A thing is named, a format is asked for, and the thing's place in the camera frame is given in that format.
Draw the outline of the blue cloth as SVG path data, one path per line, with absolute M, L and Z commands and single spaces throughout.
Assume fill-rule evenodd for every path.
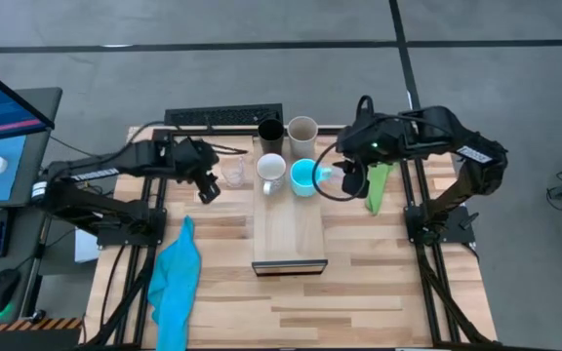
M 157 256 L 147 297 L 158 327 L 157 351 L 185 351 L 187 347 L 188 320 L 201 272 L 194 234 L 194 221 L 186 216 L 178 239 Z

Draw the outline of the white box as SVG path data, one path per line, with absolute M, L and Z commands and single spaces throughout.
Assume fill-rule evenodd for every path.
M 100 249 L 97 237 L 80 228 L 76 228 L 74 261 L 76 263 L 85 263 L 97 260 L 99 255 Z

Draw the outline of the grey patterned red-rimmed mug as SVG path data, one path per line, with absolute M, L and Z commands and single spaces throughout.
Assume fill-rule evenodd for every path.
M 259 158 L 256 171 L 263 181 L 262 192 L 264 195 L 270 196 L 282 188 L 286 169 L 285 159 L 279 154 L 268 153 Z

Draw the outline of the tall black cup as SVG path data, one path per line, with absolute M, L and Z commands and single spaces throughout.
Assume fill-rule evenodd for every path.
M 274 118 L 263 120 L 258 126 L 258 136 L 264 154 L 282 154 L 285 129 L 283 123 Z

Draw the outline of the black computer mouse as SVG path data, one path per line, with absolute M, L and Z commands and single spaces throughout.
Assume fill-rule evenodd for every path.
M 0 313 L 10 304 L 19 281 L 20 272 L 17 269 L 0 271 Z

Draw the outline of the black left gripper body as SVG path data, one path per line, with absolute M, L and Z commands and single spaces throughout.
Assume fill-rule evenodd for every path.
M 179 176 L 206 174 L 219 162 L 219 156 L 210 143 L 190 137 L 174 143 L 173 159 Z

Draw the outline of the beige cup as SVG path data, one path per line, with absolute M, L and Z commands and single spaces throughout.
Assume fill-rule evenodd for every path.
M 310 117 L 297 116 L 287 127 L 293 155 L 296 158 L 312 158 L 318 136 L 318 125 Z

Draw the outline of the green cloth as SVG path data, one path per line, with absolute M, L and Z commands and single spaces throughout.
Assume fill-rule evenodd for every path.
M 369 167 L 367 178 L 369 188 L 365 199 L 365 207 L 371 215 L 377 215 L 380 212 L 387 180 L 393 170 L 394 166 L 388 164 L 377 164 Z

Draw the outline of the wooden cutting board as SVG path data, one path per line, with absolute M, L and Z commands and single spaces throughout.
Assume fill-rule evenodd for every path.
M 263 177 L 261 138 L 253 138 L 254 200 L 253 261 L 259 277 L 320 275 L 328 265 L 320 197 L 302 197 L 292 187 L 291 167 L 296 162 L 290 145 L 284 143 L 286 168 L 279 180 Z

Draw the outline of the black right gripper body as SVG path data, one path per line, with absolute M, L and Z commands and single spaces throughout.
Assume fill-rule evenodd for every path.
M 339 133 L 337 152 L 362 166 L 397 162 L 408 157 L 404 133 L 394 116 L 359 119 Z

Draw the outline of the clear glass cup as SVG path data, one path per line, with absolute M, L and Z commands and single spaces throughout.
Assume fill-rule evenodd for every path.
M 240 187 L 244 184 L 245 161 L 243 156 L 231 156 L 221 160 L 221 174 L 228 187 Z
M 341 192 L 341 187 L 343 184 L 344 172 L 341 168 L 334 166 L 333 164 L 325 164 L 322 169 L 327 177 L 320 184 L 327 191 Z

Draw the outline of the orange black hazard strip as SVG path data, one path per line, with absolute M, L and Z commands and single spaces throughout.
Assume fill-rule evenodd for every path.
M 37 323 L 31 323 L 29 320 L 17 320 L 11 324 L 0 324 L 0 332 L 60 331 L 75 330 L 81 327 L 81 318 L 44 319 Z

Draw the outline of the teal mug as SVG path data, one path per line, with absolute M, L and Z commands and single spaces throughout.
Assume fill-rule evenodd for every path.
M 311 197 L 317 193 L 316 184 L 326 179 L 325 172 L 311 159 L 299 159 L 290 169 L 290 182 L 295 195 Z

